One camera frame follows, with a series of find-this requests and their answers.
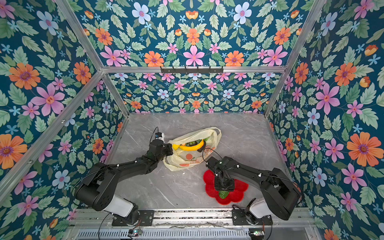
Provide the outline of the cream plastic bag orange print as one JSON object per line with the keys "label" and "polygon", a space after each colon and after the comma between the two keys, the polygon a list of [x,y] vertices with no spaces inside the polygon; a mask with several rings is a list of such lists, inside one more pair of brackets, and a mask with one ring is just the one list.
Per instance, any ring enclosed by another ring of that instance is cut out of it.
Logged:
{"label": "cream plastic bag orange print", "polygon": [[204,163],[218,147],[222,131],[216,127],[190,132],[168,141],[173,153],[163,163],[172,172],[192,168]]}

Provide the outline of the red flower-shaped plate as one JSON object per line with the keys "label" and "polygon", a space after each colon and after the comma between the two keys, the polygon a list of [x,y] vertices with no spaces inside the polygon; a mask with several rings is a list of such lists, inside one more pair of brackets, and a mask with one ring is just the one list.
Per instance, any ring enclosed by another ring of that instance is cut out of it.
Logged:
{"label": "red flower-shaped plate", "polygon": [[203,175],[203,180],[205,182],[205,191],[206,194],[214,198],[220,205],[226,206],[231,203],[239,203],[244,199],[245,192],[248,190],[249,185],[239,181],[235,180],[235,189],[232,192],[229,192],[229,195],[226,199],[221,199],[218,195],[218,192],[215,189],[214,181],[215,181],[215,175],[212,171],[207,170]]}

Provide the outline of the dark green fake avocado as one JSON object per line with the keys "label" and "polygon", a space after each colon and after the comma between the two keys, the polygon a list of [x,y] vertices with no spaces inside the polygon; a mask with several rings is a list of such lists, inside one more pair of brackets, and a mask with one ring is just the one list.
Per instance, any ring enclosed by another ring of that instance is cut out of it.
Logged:
{"label": "dark green fake avocado", "polygon": [[226,199],[229,195],[229,192],[228,191],[219,191],[218,195],[221,199]]}

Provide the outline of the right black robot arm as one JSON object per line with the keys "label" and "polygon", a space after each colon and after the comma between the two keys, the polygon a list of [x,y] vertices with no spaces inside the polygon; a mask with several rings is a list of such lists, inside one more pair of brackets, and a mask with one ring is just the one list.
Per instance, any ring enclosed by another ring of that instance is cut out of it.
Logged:
{"label": "right black robot arm", "polygon": [[245,213],[252,218],[275,215],[287,221],[301,197],[298,187],[278,168],[255,169],[230,157],[221,160],[210,157],[206,167],[209,169],[204,174],[206,193],[221,205],[242,201],[249,186],[262,193],[260,199],[251,200],[246,207]]}

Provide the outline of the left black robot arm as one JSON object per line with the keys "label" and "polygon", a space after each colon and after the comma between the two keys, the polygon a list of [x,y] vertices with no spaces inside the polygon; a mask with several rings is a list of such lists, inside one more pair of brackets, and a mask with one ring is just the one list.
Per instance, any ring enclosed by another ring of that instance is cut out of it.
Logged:
{"label": "left black robot arm", "polygon": [[165,157],[173,154],[171,144],[160,139],[150,142],[149,150],[134,161],[106,165],[98,163],[75,190],[75,199],[95,211],[105,211],[128,219],[137,205],[115,194],[118,183],[136,176],[150,174]]}

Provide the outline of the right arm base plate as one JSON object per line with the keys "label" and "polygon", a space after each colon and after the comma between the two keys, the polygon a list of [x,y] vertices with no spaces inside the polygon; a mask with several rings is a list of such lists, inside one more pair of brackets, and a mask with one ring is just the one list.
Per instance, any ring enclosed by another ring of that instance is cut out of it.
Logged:
{"label": "right arm base plate", "polygon": [[232,205],[232,221],[234,226],[272,226],[271,216],[257,218],[249,210]]}

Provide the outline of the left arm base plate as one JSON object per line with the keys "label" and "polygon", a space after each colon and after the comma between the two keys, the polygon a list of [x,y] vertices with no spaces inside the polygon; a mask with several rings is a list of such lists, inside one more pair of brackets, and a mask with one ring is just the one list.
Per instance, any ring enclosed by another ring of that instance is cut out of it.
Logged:
{"label": "left arm base plate", "polygon": [[154,210],[134,210],[127,217],[115,215],[112,226],[113,227],[138,227],[152,226],[154,220]]}

